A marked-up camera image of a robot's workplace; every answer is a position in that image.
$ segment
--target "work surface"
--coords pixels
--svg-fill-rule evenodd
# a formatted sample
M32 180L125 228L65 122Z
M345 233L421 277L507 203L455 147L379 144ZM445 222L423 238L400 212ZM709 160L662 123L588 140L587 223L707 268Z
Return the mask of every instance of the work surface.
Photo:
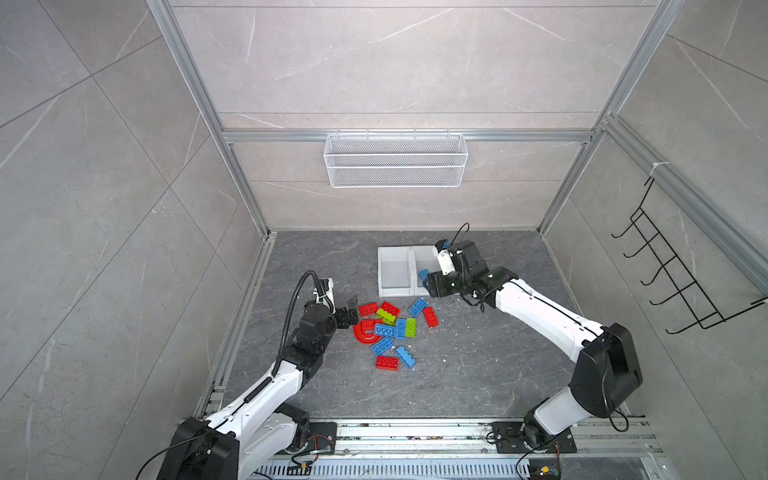
M261 377L274 361L291 293L309 269L332 277L336 303L357 294L360 304L388 300L406 311L416 297L378 297L377 248L431 245L454 232L280 232L227 383L225 404ZM572 309L552 259L536 232L470 232L488 266L516 272L536 290ZM312 297L307 282L294 310ZM314 418L407 416L522 416L571 379L574 364L543 336L506 313L468 306L458 296L429 299L440 325L419 316L416 338L396 342L416 360L390 372L352 329L337 330L323 366L289 400Z

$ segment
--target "pile of toy bricks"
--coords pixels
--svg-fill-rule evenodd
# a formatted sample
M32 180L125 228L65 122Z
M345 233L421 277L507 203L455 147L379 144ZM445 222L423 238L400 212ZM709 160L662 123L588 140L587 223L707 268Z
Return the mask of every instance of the pile of toy bricks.
M424 315L429 328L438 325L435 310L423 298L416 300L408 309L410 316L407 318L398 318L401 310L387 302L381 306L378 303L369 303L358 310L361 320L354 326L355 337L361 343L371 346L373 354L376 355L376 368L381 370L396 371L400 360L410 369L416 364L404 346L395 350L397 357L384 354L395 348L395 341L416 337L416 319L419 314Z

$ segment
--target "red ring-shaped toy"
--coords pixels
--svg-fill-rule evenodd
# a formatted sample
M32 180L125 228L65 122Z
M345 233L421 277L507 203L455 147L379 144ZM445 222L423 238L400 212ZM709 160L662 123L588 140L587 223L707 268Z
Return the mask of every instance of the red ring-shaped toy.
M381 323L381 319L362 319L357 325L353 327L355 338L364 344L371 345L381 340L381 336L376 335L373 330L376 328L377 323Z

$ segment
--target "red building block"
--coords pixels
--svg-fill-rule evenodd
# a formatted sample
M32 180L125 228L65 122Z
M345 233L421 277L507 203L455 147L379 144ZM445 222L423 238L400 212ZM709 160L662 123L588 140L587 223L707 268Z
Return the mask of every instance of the red building block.
M392 315L394 315L395 318L400 314L400 309L388 302L382 303L381 308L385 312L391 313Z
M435 310L432 309L432 307L428 306L424 310L422 310L422 313L424 313L424 318L427 319L427 325L429 328L432 328L433 326L438 325L437 317L435 316Z
M379 340L381 340L382 337L374 333L376 324L381 322L382 321L380 319L360 320L357 323L357 325L355 325L352 328L353 332L355 333L355 338L357 338L357 341L362 343L363 345L372 345L373 343L376 343Z
M368 303L357 307L357 309L360 311L360 316L373 315L379 311L379 304L376 302Z
M376 357L376 368L379 370L392 370L393 372L397 371L397 365L400 363L399 359L396 359L391 356L377 356Z

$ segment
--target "building block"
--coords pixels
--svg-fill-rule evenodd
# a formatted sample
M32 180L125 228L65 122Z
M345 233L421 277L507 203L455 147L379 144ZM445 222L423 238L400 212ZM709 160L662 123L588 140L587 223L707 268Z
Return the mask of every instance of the building block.
M408 311L411 313L411 316L413 318L416 318L419 316L419 314L426 308L428 303L423 298L420 298L416 300L416 303L413 304L411 308L408 309Z
M387 313L391 313L392 316L395 316L395 317L397 317L400 314L400 309L389 302L382 303L382 310L385 310Z
M357 307L357 309L360 311L360 316L373 315L379 310L379 304L376 302L367 303L366 305Z
M406 350L405 347L399 346L397 347L397 356L400 357L403 363L405 365L412 369L413 366L416 364L416 361L413 359L410 353L408 353L408 350Z
M429 328L432 328L433 326L438 325L437 316L435 316L435 310L432 309L432 307L428 306L424 309L424 318L427 319L427 325Z
M377 356L376 357L376 368L379 370L392 370L393 372L396 372L397 365L399 364L400 364L400 361L393 356Z
M379 309L379 311L376 312L376 316L379 317L387 325L395 324L395 316L384 309Z
M406 339L406 319L397 319L395 323L395 340Z
M406 336L409 338L416 336L416 319L406 319Z
M395 346L395 343L388 336L383 336L381 340L371 345L371 350L374 355L381 355L387 350Z
M381 340L382 337L376 335L374 332L376 325L380 324L381 322L382 321L380 319L360 320L357 325L353 327L353 332L355 333L355 338L357 338L357 341L363 345L370 345L371 343L376 343Z
M373 332L380 336L395 336L395 327L390 325L377 325Z

